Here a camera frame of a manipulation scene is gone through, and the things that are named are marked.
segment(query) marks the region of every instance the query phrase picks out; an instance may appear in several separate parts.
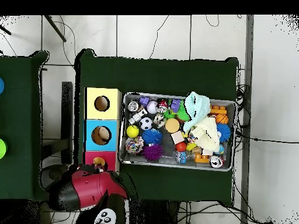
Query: purple toy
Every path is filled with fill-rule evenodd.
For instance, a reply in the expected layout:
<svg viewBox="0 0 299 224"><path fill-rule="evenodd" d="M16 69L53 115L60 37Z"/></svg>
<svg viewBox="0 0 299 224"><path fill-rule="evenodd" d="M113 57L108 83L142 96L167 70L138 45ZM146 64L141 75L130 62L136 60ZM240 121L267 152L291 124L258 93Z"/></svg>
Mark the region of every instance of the purple toy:
<svg viewBox="0 0 299 224"><path fill-rule="evenodd" d="M143 149L143 155L147 160L159 160L163 155L163 147L159 144L153 144Z"/></svg>
<svg viewBox="0 0 299 224"><path fill-rule="evenodd" d="M174 112L174 113L177 113L179 111L179 108L180 108L180 100L178 99L173 99L172 100L172 103L171 103L171 110Z"/></svg>
<svg viewBox="0 0 299 224"><path fill-rule="evenodd" d="M141 105L143 105L143 107L147 107L147 104L149 102L150 98L149 97L141 97L139 99L139 102Z"/></svg>

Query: blue spiky ball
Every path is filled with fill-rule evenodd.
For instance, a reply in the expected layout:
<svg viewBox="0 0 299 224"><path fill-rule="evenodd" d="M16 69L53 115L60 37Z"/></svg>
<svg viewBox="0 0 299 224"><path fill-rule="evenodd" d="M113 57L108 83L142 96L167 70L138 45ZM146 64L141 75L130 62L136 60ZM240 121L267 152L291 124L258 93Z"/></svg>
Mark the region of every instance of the blue spiky ball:
<svg viewBox="0 0 299 224"><path fill-rule="evenodd" d="M231 129L227 124L217 124L217 131L220 142L226 142L231 136Z"/></svg>
<svg viewBox="0 0 299 224"><path fill-rule="evenodd" d="M142 138L146 144L161 144L163 135L156 129L148 129L143 132Z"/></svg>

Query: yellow box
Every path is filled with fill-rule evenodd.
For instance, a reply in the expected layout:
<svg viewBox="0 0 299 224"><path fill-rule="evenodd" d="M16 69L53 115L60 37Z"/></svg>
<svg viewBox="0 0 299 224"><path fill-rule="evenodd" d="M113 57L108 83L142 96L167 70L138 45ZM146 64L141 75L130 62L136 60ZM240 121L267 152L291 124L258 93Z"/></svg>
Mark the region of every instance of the yellow box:
<svg viewBox="0 0 299 224"><path fill-rule="evenodd" d="M87 119L120 119L122 95L118 89L88 87L85 92Z"/></svg>

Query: dark green tablecloth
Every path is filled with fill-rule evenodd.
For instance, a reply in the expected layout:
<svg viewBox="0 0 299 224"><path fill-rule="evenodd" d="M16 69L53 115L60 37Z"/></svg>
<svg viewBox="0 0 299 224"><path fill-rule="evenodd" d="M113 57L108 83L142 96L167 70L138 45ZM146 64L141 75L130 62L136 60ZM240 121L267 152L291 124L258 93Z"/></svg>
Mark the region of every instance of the dark green tablecloth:
<svg viewBox="0 0 299 224"><path fill-rule="evenodd" d="M0 160L0 199L41 200L40 67L48 53L30 57L0 57L0 77L5 88L0 94L0 138L8 151Z"/></svg>
<svg viewBox="0 0 299 224"><path fill-rule="evenodd" d="M75 149L79 150L78 160L82 162L85 87L174 96L195 91L211 99L235 101L237 66L236 58L226 61L97 58L92 50L82 50L75 64L75 95L79 98L79 102L75 99L75 111L79 111L79 119L75 120L75 140L79 138L79 143L75 144ZM232 170L220 172L121 164L120 175L133 190L126 173L132 177L142 199L220 200L231 204Z"/></svg>

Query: metal tray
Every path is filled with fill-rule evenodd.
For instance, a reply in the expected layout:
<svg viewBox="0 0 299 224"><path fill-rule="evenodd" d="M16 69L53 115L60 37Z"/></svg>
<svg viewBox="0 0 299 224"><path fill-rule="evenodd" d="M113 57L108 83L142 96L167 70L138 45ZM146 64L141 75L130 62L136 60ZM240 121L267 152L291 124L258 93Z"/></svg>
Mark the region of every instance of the metal tray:
<svg viewBox="0 0 299 224"><path fill-rule="evenodd" d="M212 171L222 171L227 172L232 168L234 164L234 149L235 149L235 132L237 128L237 104L234 101L228 100L212 100L210 103L212 106L224 106L227 109L228 125L231 127L231 137L228 142L223 143L224 154L222 155L225 162L223 167L215 169L208 163L196 163L194 160L189 160L185 164L177 164L176 160L173 158L173 152L175 151L175 146L172 142L170 133L166 131L165 128L161 127L160 130L163 134L162 146L164 148L164 155L157 161L148 161L141 154L131 154L125 149L125 143L128 138L126 134L126 129L130 125L128 119L131 117L131 113L128 111L127 106L132 100L139 101L140 97L149 97L149 100L156 100L157 98L167 98L167 99L184 99L182 96L170 96L162 94L149 94L149 93L136 93L127 92L123 96L123 103L121 107L121 127L119 135L119 161L121 163L134 163L138 165L147 166L163 166L163 167L178 167L184 169L199 169L199 170L212 170ZM151 119L154 118L155 114L147 114ZM140 128L139 136L142 135L143 130Z"/></svg>

